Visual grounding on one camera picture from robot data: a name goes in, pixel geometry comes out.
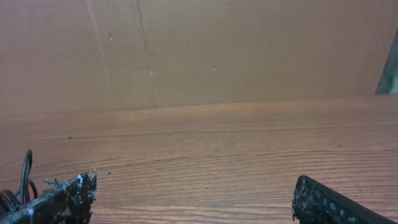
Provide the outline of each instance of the brown wall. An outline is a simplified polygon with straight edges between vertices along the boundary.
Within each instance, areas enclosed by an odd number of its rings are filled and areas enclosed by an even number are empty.
[[[372,95],[396,0],[0,2],[0,115]]]

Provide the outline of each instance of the wood surface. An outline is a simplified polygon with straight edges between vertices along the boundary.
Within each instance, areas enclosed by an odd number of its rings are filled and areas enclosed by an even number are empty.
[[[396,0],[0,2],[0,115],[373,95]]]
[[[0,189],[32,149],[39,191],[98,171],[92,223],[293,223],[300,175],[398,222],[397,136],[398,96],[1,118]]]

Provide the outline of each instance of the wooden tabletop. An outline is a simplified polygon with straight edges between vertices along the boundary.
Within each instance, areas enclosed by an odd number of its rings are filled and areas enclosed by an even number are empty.
[[[309,175],[398,222],[398,97],[0,119],[0,189],[96,169],[92,223],[293,223]]]

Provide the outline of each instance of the black object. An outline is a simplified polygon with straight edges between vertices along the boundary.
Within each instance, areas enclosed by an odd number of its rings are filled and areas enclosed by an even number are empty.
[[[300,224],[397,224],[304,175],[297,180],[292,211]]]
[[[96,172],[77,175],[68,181],[44,180],[54,185],[37,197],[33,182],[28,179],[32,167],[32,151],[26,154],[21,177],[21,190],[14,195],[10,190],[0,194],[0,224],[77,224],[89,223],[91,204],[95,200]],[[30,201],[27,185],[32,187]]]

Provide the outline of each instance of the black wire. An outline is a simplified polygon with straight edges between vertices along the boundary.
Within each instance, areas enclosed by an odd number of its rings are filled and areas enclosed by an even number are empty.
[[[21,186],[15,194],[10,190],[0,191],[0,200],[2,200],[6,208],[11,212],[19,209],[20,205],[24,205],[30,201],[29,188],[32,188],[34,198],[37,198],[37,189],[32,180],[29,179],[30,170],[32,168],[32,150],[26,152],[24,165],[22,166]]]

